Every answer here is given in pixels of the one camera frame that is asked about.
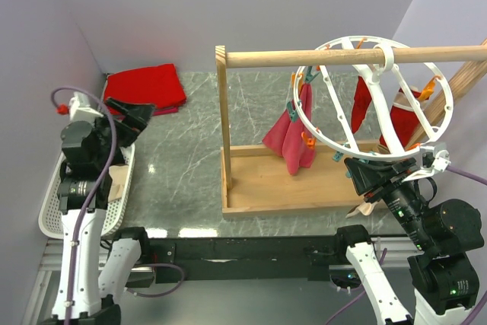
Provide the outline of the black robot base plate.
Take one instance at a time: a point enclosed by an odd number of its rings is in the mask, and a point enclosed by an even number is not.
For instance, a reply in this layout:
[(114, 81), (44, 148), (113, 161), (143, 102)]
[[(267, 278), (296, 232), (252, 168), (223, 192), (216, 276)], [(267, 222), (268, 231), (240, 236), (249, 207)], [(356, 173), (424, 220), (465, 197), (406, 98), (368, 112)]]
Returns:
[(336, 236), (153, 238), (136, 263), (174, 264), (187, 281), (307, 279), (328, 281), (349, 264)]

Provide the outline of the cream brown striped sock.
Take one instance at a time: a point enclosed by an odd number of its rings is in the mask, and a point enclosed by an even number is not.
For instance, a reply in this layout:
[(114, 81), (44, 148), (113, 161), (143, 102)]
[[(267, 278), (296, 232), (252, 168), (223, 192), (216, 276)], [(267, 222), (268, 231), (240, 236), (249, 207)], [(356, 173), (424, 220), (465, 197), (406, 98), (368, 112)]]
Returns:
[(122, 198), (128, 171), (128, 165), (113, 165), (110, 167), (109, 175), (112, 179), (112, 184), (110, 187), (108, 202), (113, 202)]

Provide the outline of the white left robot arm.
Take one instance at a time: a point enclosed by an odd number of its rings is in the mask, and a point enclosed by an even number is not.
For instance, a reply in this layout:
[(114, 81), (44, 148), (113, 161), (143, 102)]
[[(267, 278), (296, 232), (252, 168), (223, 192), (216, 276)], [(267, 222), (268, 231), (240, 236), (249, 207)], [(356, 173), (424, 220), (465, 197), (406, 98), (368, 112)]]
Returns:
[(119, 324), (120, 298), (132, 268), (146, 264), (152, 255), (143, 227), (115, 233), (106, 265), (99, 267), (100, 242), (107, 216), (113, 179), (109, 169), (123, 161), (130, 147), (147, 127), (155, 106), (128, 104), (113, 98), (100, 113), (83, 95), (58, 108), (70, 116), (62, 130), (64, 159), (59, 169), (56, 195), (62, 223), (62, 266), (56, 300), (46, 324)]

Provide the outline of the red sock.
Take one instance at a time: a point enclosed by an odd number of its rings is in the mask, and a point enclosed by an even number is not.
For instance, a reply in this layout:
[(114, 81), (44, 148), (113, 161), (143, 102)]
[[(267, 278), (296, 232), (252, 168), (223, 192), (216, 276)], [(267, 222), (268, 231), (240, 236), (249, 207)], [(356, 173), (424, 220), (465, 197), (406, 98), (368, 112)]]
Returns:
[(368, 85), (365, 80), (359, 76), (358, 83), (355, 89), (354, 103), (351, 115), (351, 131), (355, 134), (366, 117), (366, 113), (371, 104), (372, 97), (368, 90)]
[[(413, 97), (418, 100), (418, 96), (421, 94), (421, 91), (419, 91), (416, 87), (411, 87), (410, 91)], [(419, 101), (421, 108), (425, 107), (426, 101), (427, 100)], [(408, 142), (411, 139), (415, 129), (419, 125), (419, 119), (414, 110), (411, 108), (411, 105), (401, 88), (394, 97), (393, 106), (390, 110), (390, 118), (396, 135), (402, 146), (405, 148), (408, 145)]]

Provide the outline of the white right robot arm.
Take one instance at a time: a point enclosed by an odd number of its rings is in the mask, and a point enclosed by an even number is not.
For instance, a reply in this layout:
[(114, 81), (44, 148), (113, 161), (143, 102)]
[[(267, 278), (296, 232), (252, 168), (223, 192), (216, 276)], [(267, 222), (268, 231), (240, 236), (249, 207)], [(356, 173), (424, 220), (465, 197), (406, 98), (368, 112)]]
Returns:
[(477, 209), (460, 199), (429, 205), (416, 181), (415, 159), (395, 163), (346, 158), (356, 193), (365, 202), (382, 201), (419, 250), (408, 257), (415, 294), (409, 313), (396, 296), (367, 230), (339, 228), (334, 254), (357, 272), (378, 324), (470, 324), (486, 304), (479, 296), (479, 277), (467, 252), (484, 246)]

